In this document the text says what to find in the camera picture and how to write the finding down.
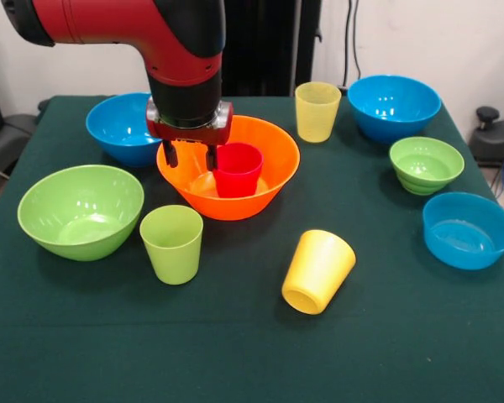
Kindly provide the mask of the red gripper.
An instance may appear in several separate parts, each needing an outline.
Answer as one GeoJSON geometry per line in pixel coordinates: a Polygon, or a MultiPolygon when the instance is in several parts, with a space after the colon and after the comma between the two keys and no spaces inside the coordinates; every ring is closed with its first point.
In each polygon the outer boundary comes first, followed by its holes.
{"type": "Polygon", "coordinates": [[[162,146],[165,161],[171,168],[178,166],[176,148],[171,141],[198,142],[207,145],[206,167],[209,171],[218,168],[217,145],[228,142],[234,106],[231,102],[220,101],[213,117],[205,124],[194,123],[192,127],[177,127],[165,122],[159,115],[152,98],[146,105],[146,123],[150,135],[163,139],[162,146]]]}

